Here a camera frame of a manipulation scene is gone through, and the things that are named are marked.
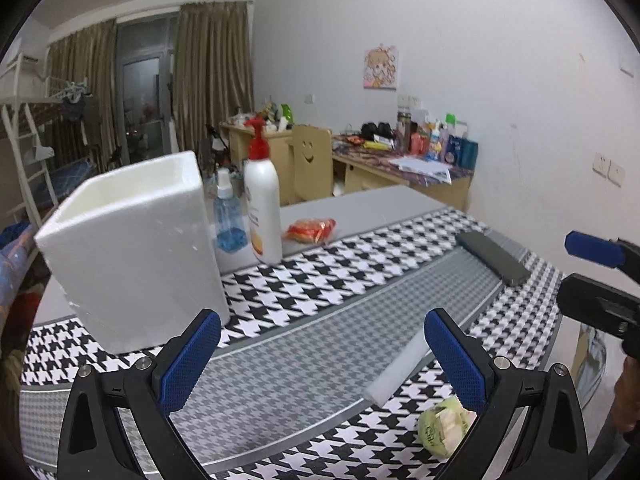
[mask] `water bottle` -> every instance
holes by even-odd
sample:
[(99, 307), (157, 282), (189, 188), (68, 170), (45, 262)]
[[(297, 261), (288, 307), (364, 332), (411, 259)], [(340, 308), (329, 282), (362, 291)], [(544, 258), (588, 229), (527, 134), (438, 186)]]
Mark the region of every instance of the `water bottle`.
[(218, 247), (226, 253), (235, 253), (248, 244), (240, 201), (234, 196), (229, 170), (218, 170), (218, 196), (213, 203), (216, 216)]

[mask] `curtain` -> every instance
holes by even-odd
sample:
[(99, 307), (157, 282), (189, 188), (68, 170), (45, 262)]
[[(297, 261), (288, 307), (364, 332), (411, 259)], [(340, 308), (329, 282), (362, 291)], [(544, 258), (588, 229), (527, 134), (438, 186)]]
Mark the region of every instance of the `curtain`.
[(237, 107), (254, 109), (246, 2), (180, 8), (175, 42), (174, 117), (181, 150), (197, 150), (206, 124), (217, 126)]
[[(99, 100), (100, 157), (106, 167), (116, 149), (113, 124), (113, 65), (116, 45), (116, 21), (109, 20), (79, 30), (49, 47), (47, 75), (67, 81), (88, 79), (89, 90)], [(46, 129), (47, 145), (55, 152), (54, 166), (59, 168), (85, 156), (79, 123), (57, 121)]]

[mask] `orange snack bag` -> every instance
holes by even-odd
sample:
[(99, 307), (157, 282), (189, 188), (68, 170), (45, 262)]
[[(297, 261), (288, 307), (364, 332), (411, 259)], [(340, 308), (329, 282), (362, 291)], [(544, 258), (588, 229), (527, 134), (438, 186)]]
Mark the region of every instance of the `orange snack bag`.
[(289, 226), (285, 238), (301, 244), (324, 243), (331, 236), (335, 224), (332, 218), (298, 220)]

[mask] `wooden chair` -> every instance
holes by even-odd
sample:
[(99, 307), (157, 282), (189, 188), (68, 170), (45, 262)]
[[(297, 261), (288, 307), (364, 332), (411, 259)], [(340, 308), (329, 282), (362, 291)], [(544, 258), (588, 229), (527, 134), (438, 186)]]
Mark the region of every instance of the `wooden chair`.
[(302, 200), (327, 198), (334, 193), (331, 130), (293, 127), (294, 191)]

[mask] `black bag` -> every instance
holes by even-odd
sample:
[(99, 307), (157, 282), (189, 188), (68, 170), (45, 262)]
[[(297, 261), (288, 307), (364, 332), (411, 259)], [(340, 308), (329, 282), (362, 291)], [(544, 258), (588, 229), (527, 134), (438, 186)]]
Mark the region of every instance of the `black bag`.
[(380, 123), (378, 125), (378, 135), (390, 140), (393, 140), (394, 138), (394, 134), (389, 123)]
[(365, 140), (374, 140), (373, 136), (378, 134), (378, 127), (375, 123), (365, 123), (362, 125), (360, 136)]

